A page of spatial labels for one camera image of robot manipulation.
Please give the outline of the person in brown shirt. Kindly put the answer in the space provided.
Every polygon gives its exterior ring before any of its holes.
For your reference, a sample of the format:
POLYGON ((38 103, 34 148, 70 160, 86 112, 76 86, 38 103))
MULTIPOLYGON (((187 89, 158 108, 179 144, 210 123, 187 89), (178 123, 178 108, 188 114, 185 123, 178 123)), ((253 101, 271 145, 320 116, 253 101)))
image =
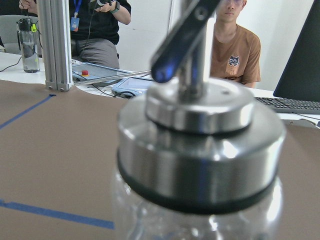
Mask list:
POLYGON ((237 24, 246 0, 222 0, 216 9, 210 76, 254 88, 261 81, 259 37, 237 24))

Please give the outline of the person in black shirt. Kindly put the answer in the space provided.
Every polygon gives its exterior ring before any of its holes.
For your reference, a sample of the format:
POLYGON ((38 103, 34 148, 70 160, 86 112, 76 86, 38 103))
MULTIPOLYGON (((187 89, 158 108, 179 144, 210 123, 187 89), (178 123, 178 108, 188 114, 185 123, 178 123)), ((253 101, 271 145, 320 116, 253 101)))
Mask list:
POLYGON ((132 7, 126 0, 70 0, 71 56, 74 60, 119 69, 119 23, 131 22, 132 7))

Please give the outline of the black computer monitor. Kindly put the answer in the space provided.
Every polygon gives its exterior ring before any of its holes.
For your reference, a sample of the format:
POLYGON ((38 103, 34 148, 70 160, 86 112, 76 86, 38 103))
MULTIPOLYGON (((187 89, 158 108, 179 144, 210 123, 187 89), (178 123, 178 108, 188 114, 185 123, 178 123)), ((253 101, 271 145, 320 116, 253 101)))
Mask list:
POLYGON ((320 101, 320 2, 310 8, 273 96, 320 101))

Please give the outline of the glass sauce bottle steel cap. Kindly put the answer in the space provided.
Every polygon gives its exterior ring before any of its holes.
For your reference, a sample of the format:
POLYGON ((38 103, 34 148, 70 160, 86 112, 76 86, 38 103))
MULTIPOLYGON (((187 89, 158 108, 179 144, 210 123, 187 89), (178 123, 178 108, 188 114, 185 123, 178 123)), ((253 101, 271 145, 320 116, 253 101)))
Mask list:
POLYGON ((153 84, 118 114, 118 240, 274 240, 286 129, 240 84, 211 78, 220 0, 186 0, 151 60, 153 84))

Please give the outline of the aluminium frame post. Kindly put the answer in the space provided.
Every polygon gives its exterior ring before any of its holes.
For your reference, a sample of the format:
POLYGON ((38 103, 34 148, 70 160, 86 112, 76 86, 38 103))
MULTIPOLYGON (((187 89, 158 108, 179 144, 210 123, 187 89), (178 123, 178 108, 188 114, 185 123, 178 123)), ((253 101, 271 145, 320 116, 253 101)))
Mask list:
POLYGON ((45 85, 67 92, 73 86, 69 2, 38 0, 36 4, 45 85))

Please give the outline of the black keyboard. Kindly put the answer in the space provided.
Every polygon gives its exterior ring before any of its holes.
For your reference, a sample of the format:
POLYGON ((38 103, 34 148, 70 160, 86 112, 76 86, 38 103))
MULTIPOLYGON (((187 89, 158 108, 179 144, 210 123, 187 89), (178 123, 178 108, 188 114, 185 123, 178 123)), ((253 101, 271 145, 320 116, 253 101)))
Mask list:
POLYGON ((320 114, 320 103, 316 101, 294 100, 288 98, 255 97, 276 113, 320 114))

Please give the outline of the teach pendant red button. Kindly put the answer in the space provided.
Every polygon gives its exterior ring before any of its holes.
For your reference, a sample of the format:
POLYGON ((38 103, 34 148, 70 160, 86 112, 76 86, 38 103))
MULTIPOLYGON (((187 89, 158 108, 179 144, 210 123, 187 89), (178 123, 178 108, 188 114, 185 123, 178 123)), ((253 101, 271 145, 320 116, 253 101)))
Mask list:
MULTIPOLYGON (((71 67, 71 70, 72 70, 73 82, 129 73, 121 69, 105 67, 105 66, 96 65, 93 63, 88 63, 88 62, 73 64, 71 67)), ((106 87, 106 86, 117 84, 123 79, 107 80, 107 81, 92 83, 92 84, 97 85, 98 87, 106 87)))

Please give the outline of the clear water bottle black cap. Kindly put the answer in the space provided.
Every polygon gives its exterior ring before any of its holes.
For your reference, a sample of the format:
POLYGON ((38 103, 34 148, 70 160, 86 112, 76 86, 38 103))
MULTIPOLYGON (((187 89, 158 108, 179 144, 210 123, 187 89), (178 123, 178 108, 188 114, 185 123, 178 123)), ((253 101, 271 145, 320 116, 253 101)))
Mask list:
POLYGON ((37 46, 37 27, 30 18, 21 18, 16 23, 23 70, 26 73, 38 73, 40 71, 40 64, 37 46))

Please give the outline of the metal rod green tip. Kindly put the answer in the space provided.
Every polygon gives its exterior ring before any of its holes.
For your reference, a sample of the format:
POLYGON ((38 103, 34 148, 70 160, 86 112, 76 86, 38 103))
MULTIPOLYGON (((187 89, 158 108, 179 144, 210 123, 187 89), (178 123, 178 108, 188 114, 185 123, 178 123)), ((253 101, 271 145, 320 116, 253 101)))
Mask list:
POLYGON ((89 84, 95 84, 95 83, 105 82, 105 81, 109 81, 109 80, 118 80, 118 79, 121 80, 121 79, 125 79, 128 77, 134 77, 134 76, 143 75, 143 74, 150 75, 151 73, 152 73, 151 70, 129 72, 129 73, 112 75, 112 76, 107 76, 107 77, 99 77, 99 78, 94 78, 94 79, 74 81, 73 85, 74 86, 89 85, 89 84))

